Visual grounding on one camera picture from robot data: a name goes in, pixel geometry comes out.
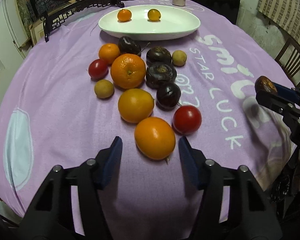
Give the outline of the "purple printed tablecloth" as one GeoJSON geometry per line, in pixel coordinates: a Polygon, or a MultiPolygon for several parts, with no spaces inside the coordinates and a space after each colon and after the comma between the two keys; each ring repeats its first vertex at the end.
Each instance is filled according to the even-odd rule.
{"type": "MultiPolygon", "coordinates": [[[[192,147],[222,166],[247,165],[263,189],[294,151],[280,115],[260,107],[254,83],[262,75],[286,87],[281,67],[249,35],[223,16],[188,1],[197,32],[161,45],[187,54],[178,68],[179,103],[197,107],[200,129],[192,147]]],[[[75,167],[123,141],[120,170],[100,199],[115,239],[182,239],[193,226],[202,193],[183,175],[179,151],[151,161],[138,150],[134,125],[117,102],[94,93],[87,69],[100,47],[116,39],[98,27],[110,8],[88,10],[39,41],[15,74],[0,106],[0,198],[19,216],[57,164],[75,167]]]]}

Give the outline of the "yellow-orange kumquat fruit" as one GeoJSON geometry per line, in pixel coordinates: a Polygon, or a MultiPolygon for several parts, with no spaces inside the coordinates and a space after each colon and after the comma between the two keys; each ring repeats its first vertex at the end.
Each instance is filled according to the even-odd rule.
{"type": "Polygon", "coordinates": [[[148,16],[148,19],[152,22],[158,22],[161,19],[161,13],[157,9],[150,9],[148,11],[147,16],[148,16]]]}

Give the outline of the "wooden chair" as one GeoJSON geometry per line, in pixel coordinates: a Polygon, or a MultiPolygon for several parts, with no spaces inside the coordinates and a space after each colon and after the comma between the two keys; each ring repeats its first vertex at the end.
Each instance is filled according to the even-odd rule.
{"type": "Polygon", "coordinates": [[[300,72],[300,45],[291,37],[287,39],[284,46],[275,57],[275,61],[280,65],[286,76],[292,81],[296,88],[300,88],[300,81],[295,82],[293,78],[300,72]],[[281,62],[283,55],[287,52],[288,48],[292,47],[288,60],[285,63],[281,62]]]}

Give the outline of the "white oval plate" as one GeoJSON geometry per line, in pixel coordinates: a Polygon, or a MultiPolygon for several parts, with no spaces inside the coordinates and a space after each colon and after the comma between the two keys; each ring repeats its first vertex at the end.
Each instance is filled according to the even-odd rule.
{"type": "Polygon", "coordinates": [[[188,36],[199,29],[200,19],[194,14],[167,5],[135,5],[127,8],[132,13],[128,22],[120,22],[117,18],[119,10],[102,16],[98,26],[110,36],[121,38],[129,36],[137,41],[164,41],[188,36]],[[161,13],[158,22],[148,19],[148,11],[157,9],[161,13]]]}

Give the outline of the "brown passion fruit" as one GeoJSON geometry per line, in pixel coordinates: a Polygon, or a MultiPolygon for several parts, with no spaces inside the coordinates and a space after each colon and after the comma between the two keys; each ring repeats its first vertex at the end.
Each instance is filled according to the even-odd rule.
{"type": "Polygon", "coordinates": [[[260,76],[255,81],[255,92],[265,91],[271,94],[277,94],[277,89],[270,79],[266,76],[260,76]]]}

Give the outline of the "large bumpy orange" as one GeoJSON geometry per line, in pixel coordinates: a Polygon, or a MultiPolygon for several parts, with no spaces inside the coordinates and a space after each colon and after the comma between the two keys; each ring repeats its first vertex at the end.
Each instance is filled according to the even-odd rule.
{"type": "Polygon", "coordinates": [[[135,54],[123,54],[114,60],[110,68],[110,75],[122,89],[139,87],[146,76],[146,64],[135,54]]]}

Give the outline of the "tan longan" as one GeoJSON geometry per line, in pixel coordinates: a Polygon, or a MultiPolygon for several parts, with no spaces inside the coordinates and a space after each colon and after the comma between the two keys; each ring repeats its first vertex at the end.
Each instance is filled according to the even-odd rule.
{"type": "Polygon", "coordinates": [[[172,63],[177,67],[185,65],[187,60],[187,54],[182,50],[176,50],[172,54],[172,63]]]}
{"type": "Polygon", "coordinates": [[[99,99],[106,99],[114,94],[114,85],[109,80],[100,80],[94,86],[94,92],[99,99]]]}

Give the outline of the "small stemmed mandarin orange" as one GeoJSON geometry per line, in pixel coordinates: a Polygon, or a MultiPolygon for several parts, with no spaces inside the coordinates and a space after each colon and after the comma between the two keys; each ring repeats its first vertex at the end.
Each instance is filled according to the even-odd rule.
{"type": "Polygon", "coordinates": [[[128,9],[121,9],[117,13],[117,19],[119,22],[128,22],[132,19],[132,13],[128,9]]]}

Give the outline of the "red tomato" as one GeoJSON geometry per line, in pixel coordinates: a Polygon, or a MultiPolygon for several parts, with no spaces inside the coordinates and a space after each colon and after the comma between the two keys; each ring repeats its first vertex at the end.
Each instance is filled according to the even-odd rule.
{"type": "Polygon", "coordinates": [[[201,112],[194,106],[181,106],[175,111],[172,124],[179,134],[193,134],[202,124],[201,112]]]}
{"type": "Polygon", "coordinates": [[[104,78],[108,74],[108,64],[103,59],[94,60],[88,68],[88,74],[93,80],[104,78]]]}

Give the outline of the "smooth orange fruit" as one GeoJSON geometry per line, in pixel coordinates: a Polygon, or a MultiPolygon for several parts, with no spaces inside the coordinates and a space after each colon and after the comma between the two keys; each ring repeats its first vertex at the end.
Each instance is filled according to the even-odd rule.
{"type": "Polygon", "coordinates": [[[135,143],[143,155],[152,160],[169,157],[175,148],[175,133],[163,119],[149,117],[139,122],[134,130],[135,143]]]}
{"type": "Polygon", "coordinates": [[[133,88],[123,92],[118,101],[121,118],[126,122],[137,124],[153,112],[154,99],[145,90],[133,88]]]}

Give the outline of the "dark purple plum stemmed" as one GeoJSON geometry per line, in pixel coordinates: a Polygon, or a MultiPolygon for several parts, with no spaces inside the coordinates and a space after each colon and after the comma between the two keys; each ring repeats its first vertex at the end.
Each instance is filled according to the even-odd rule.
{"type": "Polygon", "coordinates": [[[140,46],[138,42],[133,40],[128,36],[123,36],[119,38],[118,41],[118,48],[121,54],[134,54],[141,56],[142,52],[150,45],[151,43],[148,42],[144,47],[140,46]]]}

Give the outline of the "dark mangosteen with calyx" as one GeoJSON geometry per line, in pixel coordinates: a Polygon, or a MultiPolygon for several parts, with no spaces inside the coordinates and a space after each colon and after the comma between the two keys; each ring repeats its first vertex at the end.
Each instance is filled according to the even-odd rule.
{"type": "Polygon", "coordinates": [[[171,64],[156,62],[146,69],[146,85],[153,89],[166,82],[174,82],[176,77],[177,71],[171,64]]]}

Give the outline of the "dark purple plum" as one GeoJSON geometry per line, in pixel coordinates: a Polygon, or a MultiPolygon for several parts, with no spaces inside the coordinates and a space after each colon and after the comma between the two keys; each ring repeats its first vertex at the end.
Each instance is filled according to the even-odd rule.
{"type": "Polygon", "coordinates": [[[181,90],[178,85],[166,82],[157,89],[157,105],[165,110],[174,109],[181,97],[181,90]]]}

